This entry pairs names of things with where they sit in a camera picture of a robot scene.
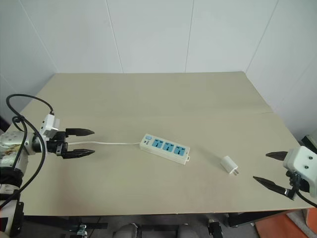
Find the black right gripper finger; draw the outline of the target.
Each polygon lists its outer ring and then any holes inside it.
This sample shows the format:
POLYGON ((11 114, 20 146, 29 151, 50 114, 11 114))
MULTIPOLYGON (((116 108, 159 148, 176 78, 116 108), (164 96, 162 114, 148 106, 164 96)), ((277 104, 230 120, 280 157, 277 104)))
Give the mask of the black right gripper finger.
POLYGON ((261 178, 261 177, 257 177, 257 176, 253 176, 253 178, 259 182, 260 184, 262 184, 264 187, 268 188, 271 191, 274 191, 278 194, 281 194, 291 200, 294 199, 295 196, 295 190, 294 189, 288 189, 288 188, 284 188, 281 187, 279 185, 276 185, 274 182, 265 179, 265 178, 261 178))
POLYGON ((288 154, 287 151, 278 151, 278 152, 269 152, 265 156, 279 160, 279 161, 284 161, 287 154, 288 154))

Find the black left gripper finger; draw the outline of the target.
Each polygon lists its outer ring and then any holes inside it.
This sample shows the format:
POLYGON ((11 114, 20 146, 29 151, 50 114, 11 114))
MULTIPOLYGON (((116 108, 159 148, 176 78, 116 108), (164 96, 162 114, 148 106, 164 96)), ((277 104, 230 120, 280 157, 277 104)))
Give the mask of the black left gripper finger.
POLYGON ((70 135, 75 136, 87 136, 94 134, 95 132, 89 129, 83 129, 83 128, 66 128, 65 129, 65 136, 68 137, 70 135))
POLYGON ((64 153, 64 159, 81 158, 95 153, 95 150, 89 149, 75 149, 64 153))

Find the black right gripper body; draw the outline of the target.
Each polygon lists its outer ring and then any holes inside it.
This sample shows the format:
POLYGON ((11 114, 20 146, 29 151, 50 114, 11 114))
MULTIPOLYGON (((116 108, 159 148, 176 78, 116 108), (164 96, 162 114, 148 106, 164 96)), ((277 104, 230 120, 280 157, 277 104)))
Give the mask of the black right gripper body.
POLYGON ((292 189, 303 191, 303 192, 310 191, 309 183, 305 179, 303 179, 299 173, 287 171, 286 176, 289 177, 289 182, 290 182, 290 185, 292 186, 292 189))

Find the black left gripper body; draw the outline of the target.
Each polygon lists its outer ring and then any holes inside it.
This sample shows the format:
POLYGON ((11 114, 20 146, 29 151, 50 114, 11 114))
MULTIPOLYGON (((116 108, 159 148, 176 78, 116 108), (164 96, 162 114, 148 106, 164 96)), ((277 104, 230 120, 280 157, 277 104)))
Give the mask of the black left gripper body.
POLYGON ((65 131, 57 132, 53 138, 47 141, 47 151, 66 158, 68 149, 68 143, 66 142, 67 137, 68 135, 65 131))

